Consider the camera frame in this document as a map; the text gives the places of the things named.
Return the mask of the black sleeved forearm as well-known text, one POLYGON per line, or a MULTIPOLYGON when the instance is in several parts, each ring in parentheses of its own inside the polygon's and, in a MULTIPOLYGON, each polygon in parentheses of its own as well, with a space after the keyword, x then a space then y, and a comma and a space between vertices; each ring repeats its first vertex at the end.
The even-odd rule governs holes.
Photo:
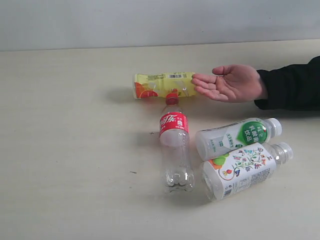
POLYGON ((261 110, 318 111, 320 109, 320 57, 307 64, 292 64, 257 71, 267 99, 255 100, 261 110))

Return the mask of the person's open hand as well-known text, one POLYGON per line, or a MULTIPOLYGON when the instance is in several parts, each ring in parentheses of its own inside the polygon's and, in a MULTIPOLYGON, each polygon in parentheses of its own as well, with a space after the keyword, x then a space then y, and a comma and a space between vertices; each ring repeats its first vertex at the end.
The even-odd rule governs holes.
POLYGON ((191 82, 196 92, 218 102, 246 103, 268 98, 261 76, 249 65, 219 66, 212 75, 195 73, 191 82))

